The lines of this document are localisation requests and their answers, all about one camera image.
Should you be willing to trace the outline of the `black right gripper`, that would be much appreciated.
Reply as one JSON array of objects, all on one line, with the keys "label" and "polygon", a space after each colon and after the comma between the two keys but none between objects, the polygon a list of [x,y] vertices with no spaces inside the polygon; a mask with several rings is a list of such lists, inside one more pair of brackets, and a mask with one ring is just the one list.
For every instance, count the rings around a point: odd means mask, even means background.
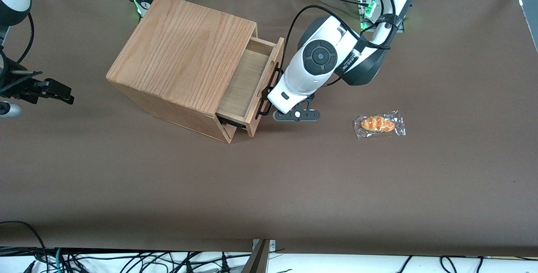
[{"label": "black right gripper", "polygon": [[44,92],[59,97],[59,100],[72,105],[74,97],[71,96],[71,88],[54,79],[45,79],[42,88],[38,85],[41,81],[34,79],[41,75],[42,71],[2,71],[0,95],[3,98],[14,98],[37,104],[39,97],[45,98]]}]

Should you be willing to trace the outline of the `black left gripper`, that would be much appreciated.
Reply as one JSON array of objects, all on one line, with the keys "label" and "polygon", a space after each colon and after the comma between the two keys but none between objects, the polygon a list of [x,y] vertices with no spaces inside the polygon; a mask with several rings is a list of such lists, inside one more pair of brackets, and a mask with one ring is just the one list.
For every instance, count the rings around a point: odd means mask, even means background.
[{"label": "black left gripper", "polygon": [[[271,92],[272,89],[263,89],[262,96],[261,96],[261,103],[271,103],[268,99],[268,95]],[[316,111],[312,107],[313,100],[315,99],[315,94],[311,94],[306,99],[302,101],[302,110],[305,112],[314,112]]]}]

